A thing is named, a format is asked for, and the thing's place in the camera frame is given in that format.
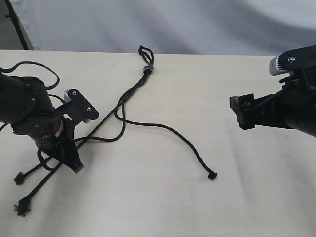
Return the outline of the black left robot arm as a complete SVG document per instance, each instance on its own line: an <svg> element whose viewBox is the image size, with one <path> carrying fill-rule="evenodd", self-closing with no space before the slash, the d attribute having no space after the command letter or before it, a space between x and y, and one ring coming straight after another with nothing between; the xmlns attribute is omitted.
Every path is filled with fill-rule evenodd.
<svg viewBox="0 0 316 237"><path fill-rule="evenodd" d="M74 173L84 167L74 142L73 119L65 118L68 103L55 108L36 77L0 75L0 120L13 129L14 134L34 140L37 156L45 169L49 166L43 154L60 161Z"/></svg>

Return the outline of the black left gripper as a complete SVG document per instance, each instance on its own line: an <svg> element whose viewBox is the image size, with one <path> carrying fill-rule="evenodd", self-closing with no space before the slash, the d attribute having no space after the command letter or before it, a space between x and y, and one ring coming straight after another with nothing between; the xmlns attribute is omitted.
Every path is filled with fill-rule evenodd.
<svg viewBox="0 0 316 237"><path fill-rule="evenodd" d="M37 156L46 163L43 153L61 162L73 173L84 165L74 142L74 128L61 115L41 115L32 119L32 139L38 148Z"/></svg>

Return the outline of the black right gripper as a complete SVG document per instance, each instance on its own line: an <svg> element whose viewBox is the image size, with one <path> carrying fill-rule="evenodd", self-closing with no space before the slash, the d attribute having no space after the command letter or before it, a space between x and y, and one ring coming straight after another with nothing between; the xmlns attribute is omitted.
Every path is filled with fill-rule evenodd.
<svg viewBox="0 0 316 237"><path fill-rule="evenodd" d="M282 89L258 98L254 108L254 94L229 97L230 108L242 130L255 125L268 127L315 130L316 128L316 73L293 71L280 80Z"/></svg>

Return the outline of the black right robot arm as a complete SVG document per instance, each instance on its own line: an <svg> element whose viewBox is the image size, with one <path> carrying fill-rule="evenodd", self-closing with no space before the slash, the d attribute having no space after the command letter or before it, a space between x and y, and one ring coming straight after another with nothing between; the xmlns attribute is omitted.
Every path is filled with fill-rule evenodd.
<svg viewBox="0 0 316 237"><path fill-rule="evenodd" d="M316 71L295 70L281 80L282 89L254 98L253 94L231 96L230 108L243 130L267 126L296 129L316 136Z"/></svg>

